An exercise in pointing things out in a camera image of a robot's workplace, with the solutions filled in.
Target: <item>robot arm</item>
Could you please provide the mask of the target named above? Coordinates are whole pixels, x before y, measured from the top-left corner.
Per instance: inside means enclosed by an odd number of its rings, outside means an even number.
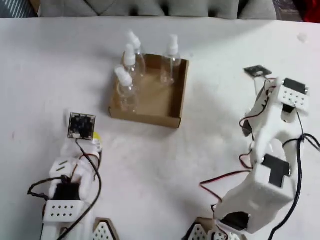
[[[101,148],[92,141],[83,140],[81,145],[86,149],[90,159],[98,168]],[[57,240],[62,231],[74,223],[89,207],[91,186],[95,172],[90,163],[79,159],[82,155],[77,149],[74,139],[66,139],[62,156],[54,163],[50,170],[50,178],[67,176],[70,183],[53,180],[49,188],[49,199],[43,216],[43,231],[41,239]],[[89,211],[84,219],[66,236],[68,240],[87,240],[93,235],[94,215]]]
[[[308,103],[308,89],[294,80],[277,79],[263,87],[247,114],[257,116],[245,123],[256,136],[250,154],[253,169],[217,204],[217,225],[238,235],[253,234],[272,222],[278,211],[294,199],[292,173],[297,168],[297,143],[285,143],[302,135],[301,121],[308,117]],[[285,144],[285,159],[267,154],[273,139]]]

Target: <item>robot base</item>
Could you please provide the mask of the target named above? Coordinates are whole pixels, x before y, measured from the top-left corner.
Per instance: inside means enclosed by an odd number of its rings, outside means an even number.
[[[238,236],[226,232],[228,240],[247,240],[246,236]],[[218,230],[211,218],[197,217],[182,240],[225,240],[227,236]]]
[[[117,231],[108,218],[96,218],[94,223],[93,240],[119,240]]]

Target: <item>gray couch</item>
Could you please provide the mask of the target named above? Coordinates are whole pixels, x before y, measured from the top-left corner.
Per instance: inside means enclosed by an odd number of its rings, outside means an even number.
[[[41,16],[179,16],[277,19],[273,0],[42,0]]]

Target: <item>yellow sticker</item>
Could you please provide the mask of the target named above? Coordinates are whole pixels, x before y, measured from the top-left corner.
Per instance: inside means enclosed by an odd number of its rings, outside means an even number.
[[[102,142],[100,135],[96,131],[93,133],[93,139],[98,139],[100,143]]]

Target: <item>clear plastic bottle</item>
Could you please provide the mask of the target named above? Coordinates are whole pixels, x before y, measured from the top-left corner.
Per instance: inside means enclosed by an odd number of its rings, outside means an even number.
[[[170,35],[165,54],[161,63],[161,82],[171,85],[178,78],[181,58],[179,54],[178,36]]]
[[[140,84],[142,79],[140,65],[136,63],[136,54],[134,47],[131,44],[125,46],[124,58],[123,58],[124,69],[131,75],[133,85],[137,91],[140,90]]]
[[[129,43],[132,44],[134,53],[135,53],[135,59],[137,64],[140,67],[140,74],[143,77],[146,74],[146,52],[141,45],[141,41],[139,38],[134,34],[132,30],[129,30],[127,33],[127,38],[129,40]]]
[[[132,77],[122,65],[116,66],[114,72],[119,79],[117,92],[120,97],[121,109],[123,111],[135,113],[139,101]]]

